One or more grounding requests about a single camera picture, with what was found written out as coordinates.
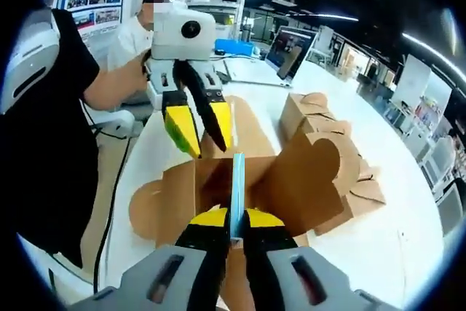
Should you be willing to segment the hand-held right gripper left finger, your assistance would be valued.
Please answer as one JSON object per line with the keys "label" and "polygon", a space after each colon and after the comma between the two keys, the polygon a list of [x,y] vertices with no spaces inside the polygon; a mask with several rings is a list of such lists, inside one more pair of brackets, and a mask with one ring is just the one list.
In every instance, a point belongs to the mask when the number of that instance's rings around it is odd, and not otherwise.
{"label": "hand-held right gripper left finger", "polygon": [[73,310],[215,310],[229,252],[229,210],[194,217],[173,245],[161,245]]}

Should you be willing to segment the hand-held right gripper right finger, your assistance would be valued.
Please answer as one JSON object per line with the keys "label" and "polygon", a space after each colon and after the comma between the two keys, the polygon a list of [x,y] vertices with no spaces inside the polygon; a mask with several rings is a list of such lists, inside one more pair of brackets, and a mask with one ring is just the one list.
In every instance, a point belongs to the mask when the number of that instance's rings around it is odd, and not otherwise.
{"label": "hand-held right gripper right finger", "polygon": [[247,209],[243,219],[246,276],[256,310],[394,310],[361,289],[313,248],[299,247],[272,214]]}

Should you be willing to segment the person's left hand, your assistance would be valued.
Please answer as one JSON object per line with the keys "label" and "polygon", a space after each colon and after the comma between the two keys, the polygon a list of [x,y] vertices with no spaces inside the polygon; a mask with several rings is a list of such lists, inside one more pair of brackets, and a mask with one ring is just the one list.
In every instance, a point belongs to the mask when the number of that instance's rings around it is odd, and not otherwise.
{"label": "person's left hand", "polygon": [[150,80],[149,74],[146,67],[146,62],[151,57],[151,50],[145,50],[136,58],[133,59],[132,63],[134,65],[134,75],[135,75],[135,83],[137,84],[138,88],[142,90],[147,82]]}

